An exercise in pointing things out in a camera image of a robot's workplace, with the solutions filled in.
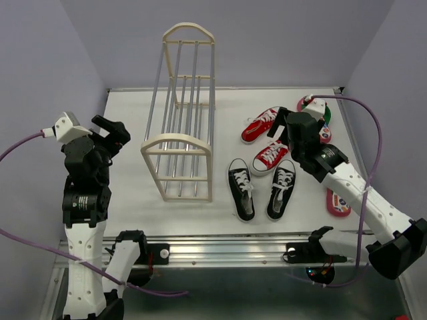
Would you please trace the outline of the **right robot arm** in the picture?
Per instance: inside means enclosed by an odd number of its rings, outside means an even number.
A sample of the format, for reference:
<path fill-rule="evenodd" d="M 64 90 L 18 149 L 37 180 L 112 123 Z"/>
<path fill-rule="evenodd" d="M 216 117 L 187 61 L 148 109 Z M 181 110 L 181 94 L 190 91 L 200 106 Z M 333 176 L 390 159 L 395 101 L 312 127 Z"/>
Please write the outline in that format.
<path fill-rule="evenodd" d="M 325 226 L 304 242 L 288 243 L 287 263 L 335 262 L 347 258 L 366 261 L 387 279 L 398 278 L 426 251 L 426 220 L 414 220 L 399 211 L 365 180 L 349 159 L 334 145 L 320 142 L 321 120 L 305 112 L 281 107 L 268 136 L 278 127 L 291 156 L 300 168 L 326 188 L 337 193 L 362 218 L 371 235 L 356 235 Z"/>

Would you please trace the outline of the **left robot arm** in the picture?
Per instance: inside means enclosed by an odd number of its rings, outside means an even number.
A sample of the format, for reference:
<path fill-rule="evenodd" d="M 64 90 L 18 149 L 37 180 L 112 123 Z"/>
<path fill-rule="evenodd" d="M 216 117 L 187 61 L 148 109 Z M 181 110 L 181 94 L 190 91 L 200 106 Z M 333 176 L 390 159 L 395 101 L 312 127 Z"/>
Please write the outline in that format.
<path fill-rule="evenodd" d="M 63 224 L 69 254 L 68 294 L 64 319 L 123 319 L 123 292 L 135 263 L 148 256 L 143 231 L 122 231 L 110 252 L 106 275 L 101 275 L 103 236 L 111 199 L 112 159 L 131 140 L 122 122 L 96 115 L 92 122 L 106 130 L 101 136 L 82 127 L 64 112 L 53 130 L 62 144 L 68 176 L 63 192 Z"/>

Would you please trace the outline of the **red sneaker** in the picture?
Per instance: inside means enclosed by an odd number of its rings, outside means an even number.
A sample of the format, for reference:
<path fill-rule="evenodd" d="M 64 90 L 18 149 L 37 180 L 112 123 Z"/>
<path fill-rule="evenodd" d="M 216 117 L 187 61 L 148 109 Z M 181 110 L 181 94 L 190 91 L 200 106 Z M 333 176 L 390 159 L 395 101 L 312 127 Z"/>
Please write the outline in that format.
<path fill-rule="evenodd" d="M 270 173 L 288 153 L 288 146 L 280 140 L 270 141 L 252 160 L 250 171 L 257 177 Z"/>
<path fill-rule="evenodd" d="M 242 131 L 240 138 L 243 143 L 251 144 L 263 133 L 269 131 L 278 114 L 279 107 L 272 107 L 261 112 L 257 117 L 248 118 L 246 128 Z"/>

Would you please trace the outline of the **black sneaker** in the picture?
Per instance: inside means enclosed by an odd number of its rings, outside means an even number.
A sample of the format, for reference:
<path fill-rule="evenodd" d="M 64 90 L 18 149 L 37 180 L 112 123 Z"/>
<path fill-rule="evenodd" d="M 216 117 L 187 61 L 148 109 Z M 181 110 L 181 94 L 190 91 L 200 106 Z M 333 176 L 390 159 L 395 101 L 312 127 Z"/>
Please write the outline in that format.
<path fill-rule="evenodd" d="M 255 217 L 250 170 L 241 158 L 232 160 L 228 167 L 228 185 L 238 219 L 249 222 Z"/>
<path fill-rule="evenodd" d="M 296 184 L 296 168 L 292 161 L 281 161 L 274 171 L 270 200 L 266 214 L 272 221 L 278 221 L 284 215 L 286 206 Z"/>

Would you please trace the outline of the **cream metal shoe shelf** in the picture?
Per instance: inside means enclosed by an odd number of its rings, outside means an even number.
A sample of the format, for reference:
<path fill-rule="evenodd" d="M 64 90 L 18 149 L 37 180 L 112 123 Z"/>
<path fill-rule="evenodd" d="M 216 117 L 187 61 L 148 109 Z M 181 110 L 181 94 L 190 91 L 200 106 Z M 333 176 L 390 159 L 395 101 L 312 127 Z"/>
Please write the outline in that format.
<path fill-rule="evenodd" d="M 164 201 L 211 202 L 216 113 L 216 40 L 181 22 L 168 29 L 140 152 Z"/>

